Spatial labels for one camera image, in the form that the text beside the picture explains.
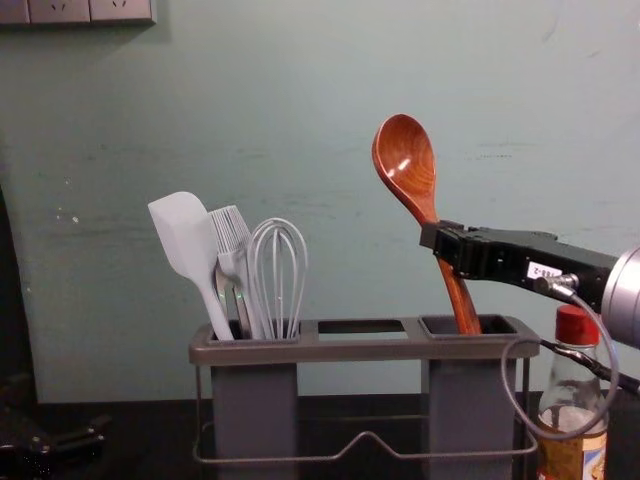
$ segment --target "wall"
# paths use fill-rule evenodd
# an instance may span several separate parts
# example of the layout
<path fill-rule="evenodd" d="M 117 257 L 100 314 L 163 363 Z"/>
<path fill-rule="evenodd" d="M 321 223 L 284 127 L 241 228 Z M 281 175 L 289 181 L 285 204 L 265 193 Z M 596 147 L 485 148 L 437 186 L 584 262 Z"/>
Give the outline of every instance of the wall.
<path fill-rule="evenodd" d="M 42 401 L 193 395 L 186 347 L 205 312 L 146 207 L 177 190 L 236 203 L 251 225 L 295 222 L 311 252 L 306 318 L 448 312 L 415 221 L 371 164 L 397 112 L 431 136 L 442 217 L 611 254 L 640 239 L 637 1 L 159 7 L 149 29 L 0 34 L 0 178 Z M 553 334 L 555 302 L 471 290 L 478 310 Z M 300 377 L 305 394 L 419 385 L 414 363 Z"/>

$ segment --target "utensil holder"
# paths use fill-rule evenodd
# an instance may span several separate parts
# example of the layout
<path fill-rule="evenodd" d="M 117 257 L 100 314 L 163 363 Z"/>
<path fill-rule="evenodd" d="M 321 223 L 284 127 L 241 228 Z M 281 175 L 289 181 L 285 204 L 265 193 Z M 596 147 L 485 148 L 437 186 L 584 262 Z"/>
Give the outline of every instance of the utensil holder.
<path fill-rule="evenodd" d="M 512 317 L 481 315 L 480 321 L 483 335 L 461 336 L 452 317 L 309 320 L 301 323 L 295 340 L 233 342 L 215 340 L 205 325 L 189 347 L 197 386 L 194 459 L 203 467 L 217 466 L 218 478 L 224 480 L 294 480 L 298 464 L 335 462 L 368 438 L 398 460 L 422 462 L 430 480 L 510 480 L 513 458 L 535 452 L 537 443 L 528 435 L 529 446 L 523 436 L 519 448 L 514 447 L 515 417 L 502 389 L 499 359 L 512 340 L 538 337 Z M 404 332 L 405 338 L 321 338 L 323 333 L 370 332 Z M 521 359 L 525 399 L 529 358 L 538 352 L 539 345 L 532 342 L 510 354 L 509 386 L 515 389 Z M 409 359 L 422 360 L 420 452 L 397 452 L 376 433 L 364 431 L 336 446 L 334 455 L 296 455 L 298 363 Z M 208 423 L 202 420 L 201 367 L 211 370 L 213 414 Z M 206 435 L 212 437 L 212 452 L 206 451 Z M 521 472 L 525 468 L 521 462 Z"/>

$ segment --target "power socket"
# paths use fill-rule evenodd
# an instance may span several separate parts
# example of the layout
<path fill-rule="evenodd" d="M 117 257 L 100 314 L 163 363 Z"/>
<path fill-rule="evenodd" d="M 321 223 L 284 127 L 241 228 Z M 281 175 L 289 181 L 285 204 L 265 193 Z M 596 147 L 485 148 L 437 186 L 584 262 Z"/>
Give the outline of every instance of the power socket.
<path fill-rule="evenodd" d="M 153 0 L 89 0 L 92 22 L 155 22 Z"/>
<path fill-rule="evenodd" d="M 34 24 L 91 21 L 89 0 L 29 0 L 29 10 Z"/>
<path fill-rule="evenodd" d="M 29 23 L 27 0 L 0 0 L 0 25 Z"/>

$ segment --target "plastic bottle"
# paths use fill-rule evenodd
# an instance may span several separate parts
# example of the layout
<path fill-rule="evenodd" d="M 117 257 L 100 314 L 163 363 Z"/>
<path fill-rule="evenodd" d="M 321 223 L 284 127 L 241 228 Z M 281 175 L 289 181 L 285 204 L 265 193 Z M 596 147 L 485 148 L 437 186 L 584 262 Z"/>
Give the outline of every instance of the plastic bottle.
<path fill-rule="evenodd" d="M 556 341 L 595 358 L 599 332 L 584 310 L 558 308 Z M 587 423 L 604 401 L 600 381 L 585 367 L 556 355 L 549 384 L 540 399 L 538 423 L 553 433 Z M 566 441 L 538 439 L 538 480 L 604 480 L 608 417 L 586 434 Z"/>

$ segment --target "wooden spoon bowl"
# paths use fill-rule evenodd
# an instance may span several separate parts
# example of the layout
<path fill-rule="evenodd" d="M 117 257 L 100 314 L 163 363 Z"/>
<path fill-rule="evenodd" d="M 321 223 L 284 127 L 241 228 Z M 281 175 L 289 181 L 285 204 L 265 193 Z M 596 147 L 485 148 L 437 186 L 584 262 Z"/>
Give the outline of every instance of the wooden spoon bowl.
<path fill-rule="evenodd" d="M 404 114 L 388 118 L 378 129 L 371 149 L 373 165 L 383 183 L 409 209 L 418 223 L 437 223 L 435 156 L 427 132 Z M 458 330 L 482 333 L 473 301 L 464 281 L 438 259 Z"/>

